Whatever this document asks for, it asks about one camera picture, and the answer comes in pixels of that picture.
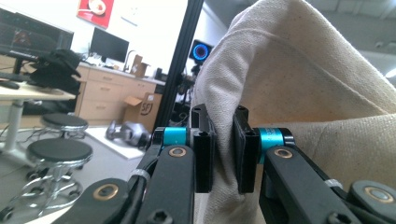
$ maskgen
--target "speaker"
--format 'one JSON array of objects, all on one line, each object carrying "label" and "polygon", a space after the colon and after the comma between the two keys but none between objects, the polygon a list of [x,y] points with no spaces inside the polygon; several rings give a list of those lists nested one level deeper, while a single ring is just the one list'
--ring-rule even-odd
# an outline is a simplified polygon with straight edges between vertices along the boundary
[{"label": "speaker", "polygon": [[163,70],[161,68],[157,68],[157,72],[155,73],[155,79],[161,80],[163,76]]},{"label": "speaker", "polygon": [[192,42],[189,58],[194,59],[198,64],[203,64],[212,49],[213,46],[210,46],[200,40],[194,40]]}]

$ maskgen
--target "black bag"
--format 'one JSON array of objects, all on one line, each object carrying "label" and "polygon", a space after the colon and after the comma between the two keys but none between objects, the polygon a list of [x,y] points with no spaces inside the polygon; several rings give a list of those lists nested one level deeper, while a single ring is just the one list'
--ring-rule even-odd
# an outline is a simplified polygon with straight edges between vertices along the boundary
[{"label": "black bag", "polygon": [[38,57],[38,62],[32,64],[36,70],[30,79],[38,86],[60,89],[69,93],[78,94],[79,82],[72,76],[81,77],[76,70],[80,59],[70,49],[56,49],[51,53]]}]

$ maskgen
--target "beige fabric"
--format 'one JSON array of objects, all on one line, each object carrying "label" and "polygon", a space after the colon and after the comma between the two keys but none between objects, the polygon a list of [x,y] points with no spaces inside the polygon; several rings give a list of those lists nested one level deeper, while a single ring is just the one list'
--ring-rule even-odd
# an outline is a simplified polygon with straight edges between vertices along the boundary
[{"label": "beige fabric", "polygon": [[219,152],[212,192],[195,197],[196,223],[262,222],[258,192],[237,193],[230,133],[239,104],[252,127],[289,127],[346,186],[371,179],[396,188],[396,90],[303,0],[259,1],[235,17],[198,75],[198,104],[215,124]]}]

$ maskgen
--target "round stool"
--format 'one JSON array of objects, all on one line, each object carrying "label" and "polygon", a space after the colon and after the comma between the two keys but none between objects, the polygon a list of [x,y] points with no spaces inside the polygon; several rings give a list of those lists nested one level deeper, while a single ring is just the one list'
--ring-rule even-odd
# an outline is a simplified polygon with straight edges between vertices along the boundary
[{"label": "round stool", "polygon": [[49,171],[26,184],[0,212],[0,220],[12,216],[16,202],[38,208],[39,217],[46,209],[63,208],[74,203],[83,188],[72,176],[64,173],[87,163],[92,157],[92,148],[76,140],[51,138],[33,142],[27,148],[26,156],[31,162],[49,167]]},{"label": "round stool", "polygon": [[64,138],[67,133],[81,132],[88,128],[88,122],[85,119],[60,113],[43,115],[40,121],[46,127],[61,131],[61,137]]},{"label": "round stool", "polygon": [[[69,138],[69,135],[71,133],[83,132],[89,126],[88,122],[85,119],[61,113],[43,115],[40,121],[47,128],[60,131],[61,138]],[[37,165],[37,167],[33,171],[27,173],[26,179],[30,181],[38,177],[43,177],[44,175],[46,175],[47,171],[47,167],[40,167]],[[68,175],[72,175],[71,169],[69,170]]]}]

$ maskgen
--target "bolt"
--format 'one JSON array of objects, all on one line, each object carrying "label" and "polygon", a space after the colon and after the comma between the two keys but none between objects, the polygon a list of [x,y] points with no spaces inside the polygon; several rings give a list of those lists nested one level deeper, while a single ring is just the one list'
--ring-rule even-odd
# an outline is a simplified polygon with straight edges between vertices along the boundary
[{"label": "bolt", "polygon": [[114,191],[114,188],[111,186],[107,186],[105,188],[102,188],[101,190],[99,190],[99,195],[102,197],[106,197],[108,196],[110,193],[112,193]]},{"label": "bolt", "polygon": [[160,209],[160,210],[155,210],[154,212],[151,213],[151,215],[148,216],[147,223],[148,224],[172,224],[173,219],[169,215],[169,213]]}]

